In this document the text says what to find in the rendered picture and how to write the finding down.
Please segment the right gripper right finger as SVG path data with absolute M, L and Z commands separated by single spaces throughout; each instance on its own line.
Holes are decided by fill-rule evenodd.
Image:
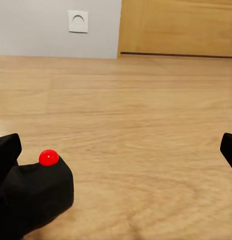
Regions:
M 232 167 L 232 134 L 231 133 L 224 133 L 221 145 L 220 145 L 220 151 L 225 157 L 225 159 L 228 161 L 230 166 Z

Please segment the digital camera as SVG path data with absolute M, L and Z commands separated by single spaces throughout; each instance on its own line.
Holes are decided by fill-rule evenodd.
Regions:
M 23 238 L 73 202 L 72 171 L 55 150 L 42 151 L 34 164 L 16 160 L 0 186 L 0 240 Z

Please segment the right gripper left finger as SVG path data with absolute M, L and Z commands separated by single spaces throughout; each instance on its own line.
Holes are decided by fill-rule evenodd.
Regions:
M 17 133 L 0 137 L 0 186 L 21 152 L 22 145 Z

